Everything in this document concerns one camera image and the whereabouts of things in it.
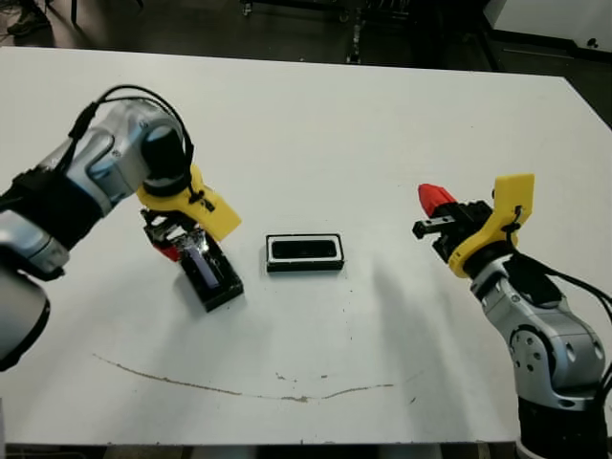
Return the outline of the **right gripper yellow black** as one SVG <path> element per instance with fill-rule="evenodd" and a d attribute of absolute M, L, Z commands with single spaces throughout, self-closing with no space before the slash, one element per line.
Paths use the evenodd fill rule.
<path fill-rule="evenodd" d="M 514 174 L 495 179 L 493 203 L 459 202 L 444 187 L 420 184 L 418 197 L 426 218 L 412 229 L 418 239 L 436 234 L 432 247 L 458 277 L 476 277 L 494 259 L 512 251 L 516 232 L 533 211 L 535 176 Z"/>

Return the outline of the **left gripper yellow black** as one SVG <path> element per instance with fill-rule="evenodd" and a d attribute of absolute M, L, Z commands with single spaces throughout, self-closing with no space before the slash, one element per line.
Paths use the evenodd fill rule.
<path fill-rule="evenodd" d="M 172 262 L 181 260 L 180 249 L 197 246 L 206 238 L 219 243 L 241 224 L 235 210 L 205 184 L 200 168 L 193 164 L 189 172 L 187 186 L 156 190 L 145 183 L 136 191 L 147 237 Z"/>

